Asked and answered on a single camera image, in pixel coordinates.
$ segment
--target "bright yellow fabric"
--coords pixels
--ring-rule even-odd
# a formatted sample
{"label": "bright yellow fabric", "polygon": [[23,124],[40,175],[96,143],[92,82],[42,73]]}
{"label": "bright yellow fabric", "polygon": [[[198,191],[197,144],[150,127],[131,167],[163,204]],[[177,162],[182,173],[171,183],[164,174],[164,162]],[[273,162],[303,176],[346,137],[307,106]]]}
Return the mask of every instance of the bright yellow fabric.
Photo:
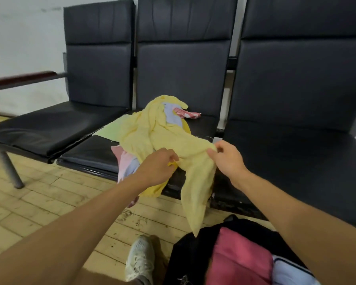
{"label": "bright yellow fabric", "polygon": [[[135,155],[142,163],[153,150],[173,149],[180,160],[177,165],[186,172],[186,181],[181,190],[181,201],[190,228],[197,236],[202,225],[207,200],[211,196],[211,186],[215,175],[215,163],[208,157],[206,150],[215,149],[207,140],[190,134],[185,120],[183,128],[166,123],[164,105],[169,102],[187,109],[187,105],[173,96],[162,95],[134,113],[121,128],[120,145]],[[142,193],[144,196],[159,196],[166,183],[150,187]]]}

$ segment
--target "tile floor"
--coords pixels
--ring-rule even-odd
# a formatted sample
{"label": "tile floor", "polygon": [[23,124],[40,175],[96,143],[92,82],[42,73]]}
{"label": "tile floor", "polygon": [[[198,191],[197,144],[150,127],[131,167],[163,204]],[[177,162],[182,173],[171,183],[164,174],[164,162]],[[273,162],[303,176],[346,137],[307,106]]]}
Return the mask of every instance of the tile floor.
{"label": "tile floor", "polygon": [[[115,186],[113,181],[56,164],[48,165],[9,155],[25,187],[15,189],[0,164],[0,253],[59,216],[74,210],[76,206]],[[228,215],[227,212],[208,209],[203,226],[218,224]],[[272,228],[267,221],[256,221]],[[169,258],[173,244],[187,232],[190,229],[179,200],[165,196],[141,197],[135,206],[125,209],[112,224],[85,267],[123,279],[129,248],[139,235],[157,236],[162,253]]]}

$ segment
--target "light green cloth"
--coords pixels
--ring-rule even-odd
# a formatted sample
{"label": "light green cloth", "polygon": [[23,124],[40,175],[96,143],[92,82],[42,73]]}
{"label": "light green cloth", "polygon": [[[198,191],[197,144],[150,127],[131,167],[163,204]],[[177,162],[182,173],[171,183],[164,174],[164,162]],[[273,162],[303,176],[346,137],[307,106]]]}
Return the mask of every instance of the light green cloth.
{"label": "light green cloth", "polygon": [[100,130],[97,130],[93,135],[98,135],[100,137],[119,142],[120,128],[121,125],[132,115],[122,115],[120,118],[115,121],[105,125]]}

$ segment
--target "black leather seat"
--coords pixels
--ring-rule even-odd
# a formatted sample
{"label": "black leather seat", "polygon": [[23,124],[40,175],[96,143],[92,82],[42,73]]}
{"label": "black leather seat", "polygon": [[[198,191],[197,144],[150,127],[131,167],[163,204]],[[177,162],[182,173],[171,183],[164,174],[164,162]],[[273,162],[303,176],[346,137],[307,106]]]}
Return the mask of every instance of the black leather seat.
{"label": "black leather seat", "polygon": [[[356,226],[355,117],[356,2],[247,0],[224,133],[246,166]],[[219,180],[212,206],[251,208]]]}
{"label": "black leather seat", "polygon": [[[236,5],[237,0],[138,0],[137,110],[157,96],[176,96],[189,110],[202,113],[199,119],[187,120],[192,134],[213,140]],[[111,145],[115,142],[92,136],[58,163],[116,180],[118,165]],[[184,181],[184,172],[178,171],[169,185],[180,190]]]}
{"label": "black leather seat", "polygon": [[1,122],[1,150],[52,163],[129,110],[134,15],[133,0],[64,9],[69,102]]}

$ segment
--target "white sneaker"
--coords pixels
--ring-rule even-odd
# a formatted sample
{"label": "white sneaker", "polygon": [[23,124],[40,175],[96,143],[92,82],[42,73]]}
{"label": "white sneaker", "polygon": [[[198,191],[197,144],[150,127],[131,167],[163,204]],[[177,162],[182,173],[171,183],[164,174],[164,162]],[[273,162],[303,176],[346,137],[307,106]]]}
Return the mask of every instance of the white sneaker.
{"label": "white sneaker", "polygon": [[125,280],[129,282],[142,275],[150,282],[150,285],[153,285],[154,258],[152,242],[147,236],[141,235],[129,251],[125,265]]}

